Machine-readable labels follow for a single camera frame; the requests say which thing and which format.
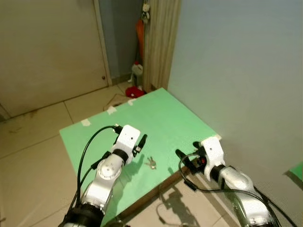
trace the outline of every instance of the red object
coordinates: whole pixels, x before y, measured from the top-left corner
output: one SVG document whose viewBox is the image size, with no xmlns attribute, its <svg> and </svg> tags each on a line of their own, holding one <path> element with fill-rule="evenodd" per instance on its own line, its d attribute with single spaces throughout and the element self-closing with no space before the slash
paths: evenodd
<svg viewBox="0 0 303 227">
<path fill-rule="evenodd" d="M 136 86 L 129 87 L 125 91 L 125 95 L 130 98 L 138 98 L 140 96 L 143 96 L 144 94 L 145 94 L 144 91 L 141 91 Z"/>
</svg>

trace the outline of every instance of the orange object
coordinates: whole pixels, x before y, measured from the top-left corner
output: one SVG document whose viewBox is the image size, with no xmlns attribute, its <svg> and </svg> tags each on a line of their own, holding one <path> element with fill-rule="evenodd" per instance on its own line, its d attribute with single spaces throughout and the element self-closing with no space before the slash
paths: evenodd
<svg viewBox="0 0 303 227">
<path fill-rule="evenodd" d="M 142 61 L 144 60 L 143 58 L 143 53 L 144 53 L 144 23 L 141 19 L 138 20 L 136 24 L 136 31 L 137 31 L 137 36 L 139 40 L 139 53 L 141 56 Z"/>
</svg>

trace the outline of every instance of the green table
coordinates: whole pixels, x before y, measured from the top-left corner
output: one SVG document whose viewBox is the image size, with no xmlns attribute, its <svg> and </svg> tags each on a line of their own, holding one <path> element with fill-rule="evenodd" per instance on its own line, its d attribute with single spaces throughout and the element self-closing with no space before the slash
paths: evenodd
<svg viewBox="0 0 303 227">
<path fill-rule="evenodd" d="M 141 136 L 148 135 L 142 152 L 131 164 L 123 168 L 114 187 L 114 196 L 103 224 L 171 176 L 171 171 L 177 171 L 179 162 L 175 155 L 177 148 L 190 153 L 193 151 L 193 141 L 216 135 L 210 127 L 164 89 L 144 95 L 132 103 L 120 105 L 116 110 L 111 114 L 102 112 L 88 118 L 91 124 L 89 126 L 79 122 L 60 130 L 75 172 L 78 170 L 84 146 L 99 128 L 116 123 L 122 126 L 129 124 L 139 129 Z M 84 159 L 82 175 L 92 163 L 110 150 L 116 137 L 114 132 L 107 130 L 92 141 Z M 148 162 L 147 157 L 150 156 L 157 163 L 156 170 L 144 164 Z M 85 190 L 94 176 L 95 172 L 91 171 L 82 190 Z"/>
</svg>

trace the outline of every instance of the door frame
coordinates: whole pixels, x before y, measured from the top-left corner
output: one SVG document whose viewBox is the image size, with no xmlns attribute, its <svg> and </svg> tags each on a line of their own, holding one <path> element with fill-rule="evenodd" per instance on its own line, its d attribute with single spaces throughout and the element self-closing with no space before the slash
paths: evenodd
<svg viewBox="0 0 303 227">
<path fill-rule="evenodd" d="M 108 86 L 112 86 L 113 82 L 110 77 L 110 71 L 109 71 L 109 66 L 108 66 L 108 58 L 107 58 L 106 45 L 105 45 L 105 39 L 104 39 L 104 34 L 103 34 L 99 0 L 94 0 L 94 8 L 95 8 L 96 21 L 97 21 L 97 26 L 98 26 L 98 31 L 99 31 L 99 40 L 100 40 L 100 45 L 101 45 L 101 50 L 102 50 L 102 56 L 103 56 L 103 61 L 104 61 L 104 66 L 105 66 L 107 84 L 108 84 Z"/>
</svg>

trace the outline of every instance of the wall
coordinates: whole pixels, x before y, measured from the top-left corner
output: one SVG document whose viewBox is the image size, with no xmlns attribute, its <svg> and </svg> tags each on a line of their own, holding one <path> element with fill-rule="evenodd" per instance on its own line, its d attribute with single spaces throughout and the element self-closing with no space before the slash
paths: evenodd
<svg viewBox="0 0 303 227">
<path fill-rule="evenodd" d="M 111 78 L 131 72 L 143 0 L 99 0 Z"/>
<path fill-rule="evenodd" d="M 169 92 L 299 226 L 302 190 L 283 173 L 303 158 L 302 78 L 302 1 L 182 2 Z"/>
</svg>

